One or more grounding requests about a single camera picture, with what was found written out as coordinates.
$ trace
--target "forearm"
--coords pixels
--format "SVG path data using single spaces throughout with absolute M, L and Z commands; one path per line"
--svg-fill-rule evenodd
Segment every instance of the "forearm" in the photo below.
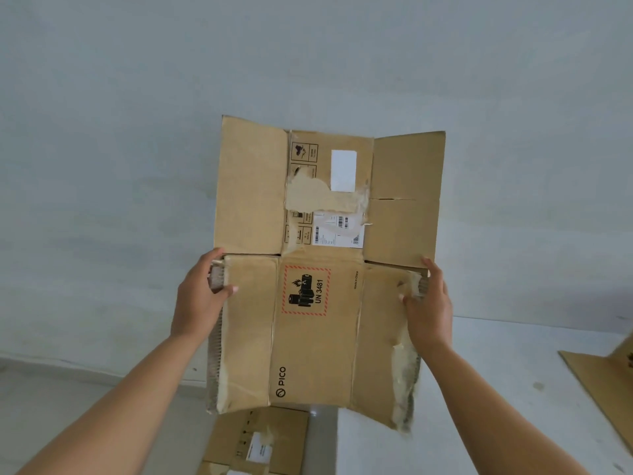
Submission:
M 481 475 L 587 474 L 452 349 L 437 347 L 425 361 Z
M 140 472 L 197 344 L 170 337 L 18 475 Z

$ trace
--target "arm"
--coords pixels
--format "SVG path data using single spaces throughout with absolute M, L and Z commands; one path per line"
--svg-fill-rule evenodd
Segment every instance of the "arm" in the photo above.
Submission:
M 435 263 L 423 261 L 431 273 L 428 293 L 422 301 L 404 299 L 409 334 L 442 390 L 478 473 L 588 475 L 453 351 L 453 307 L 446 283 Z
M 178 383 L 236 288 L 211 292 L 207 275 L 222 249 L 202 255 L 178 287 L 171 334 L 108 394 L 44 447 L 17 475 L 136 475 Z

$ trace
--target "person's left arm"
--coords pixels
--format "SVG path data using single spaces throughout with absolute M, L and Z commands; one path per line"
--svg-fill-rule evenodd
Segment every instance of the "person's left arm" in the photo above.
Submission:
M 140 473 L 189 361 L 237 289 L 209 288 L 211 261 L 222 253 L 202 255 L 178 287 L 170 336 L 16 475 Z

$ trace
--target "white sticker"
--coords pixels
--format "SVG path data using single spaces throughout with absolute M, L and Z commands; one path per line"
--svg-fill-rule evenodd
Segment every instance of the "white sticker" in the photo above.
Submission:
M 268 465 L 270 463 L 270 455 L 273 453 L 273 446 L 263 444 L 261 442 L 262 438 L 263 437 L 260 432 L 253 433 L 251 446 L 248 449 L 246 460 L 249 462 L 264 463 Z
M 356 191 L 356 152 L 332 150 L 330 190 L 333 192 Z
M 312 245 L 363 247 L 365 226 L 359 213 L 316 211 L 313 220 Z

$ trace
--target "cardboard box on floor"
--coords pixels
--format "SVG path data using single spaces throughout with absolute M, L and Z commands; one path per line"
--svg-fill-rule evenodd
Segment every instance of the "cardboard box on floor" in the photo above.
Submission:
M 607 357 L 558 353 L 633 454 L 633 334 Z
M 197 475 L 299 475 L 309 417 L 277 407 L 218 415 Z
M 434 257 L 445 140 L 223 117 L 214 245 L 239 292 L 210 339 L 210 410 L 328 404 L 407 429 L 420 360 L 398 295 Z

